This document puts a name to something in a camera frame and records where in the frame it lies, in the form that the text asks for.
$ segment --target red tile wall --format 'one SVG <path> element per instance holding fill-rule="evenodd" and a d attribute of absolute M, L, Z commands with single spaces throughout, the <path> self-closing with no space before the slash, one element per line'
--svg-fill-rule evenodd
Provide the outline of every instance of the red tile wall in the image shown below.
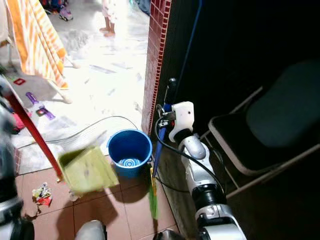
<path fill-rule="evenodd" d="M 171 0 L 151 0 L 142 108 L 142 130 L 148 135 L 152 130 L 156 107 L 170 8 Z"/>

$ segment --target child's feet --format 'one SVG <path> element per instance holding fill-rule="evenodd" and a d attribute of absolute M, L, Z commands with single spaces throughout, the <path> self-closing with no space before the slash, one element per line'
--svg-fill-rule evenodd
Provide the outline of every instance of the child's feet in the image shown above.
<path fill-rule="evenodd" d="M 108 31 L 107 33 L 104 34 L 105 37 L 113 37 L 115 35 L 116 33 L 114 31 Z"/>
<path fill-rule="evenodd" d="M 99 29 L 100 32 L 109 32 L 110 31 L 110 27 L 102 27 Z"/>

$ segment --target red pole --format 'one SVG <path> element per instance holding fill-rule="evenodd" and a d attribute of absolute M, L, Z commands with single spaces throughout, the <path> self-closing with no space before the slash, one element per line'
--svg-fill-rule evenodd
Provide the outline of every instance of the red pole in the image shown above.
<path fill-rule="evenodd" d="M 52 154 L 51 150 L 49 149 L 48 145 L 46 144 L 45 140 L 42 138 L 40 132 L 26 113 L 25 109 L 22 107 L 16 96 L 11 92 L 10 95 L 5 96 L 5 98 L 9 101 L 11 107 L 15 111 L 16 114 L 20 117 L 21 121 L 24 123 L 26 128 L 31 133 L 32 137 L 34 138 L 35 142 L 39 145 L 45 156 L 48 158 L 49 162 L 51 163 L 52 167 L 54 168 L 56 175 L 60 180 L 62 180 L 62 172 L 60 167 Z"/>

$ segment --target blue bucket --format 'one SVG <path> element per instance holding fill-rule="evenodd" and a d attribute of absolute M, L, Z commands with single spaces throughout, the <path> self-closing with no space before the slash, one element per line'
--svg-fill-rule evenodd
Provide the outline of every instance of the blue bucket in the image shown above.
<path fill-rule="evenodd" d="M 152 153 L 150 138 L 142 131 L 126 129 L 114 134 L 107 147 L 119 176 L 137 177 Z"/>

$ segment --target orange striped towel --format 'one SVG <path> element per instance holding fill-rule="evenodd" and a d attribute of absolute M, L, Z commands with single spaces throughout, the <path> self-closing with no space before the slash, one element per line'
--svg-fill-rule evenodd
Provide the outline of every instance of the orange striped towel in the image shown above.
<path fill-rule="evenodd" d="M 22 71 L 65 87 L 66 50 L 39 0 L 6 0 Z"/>

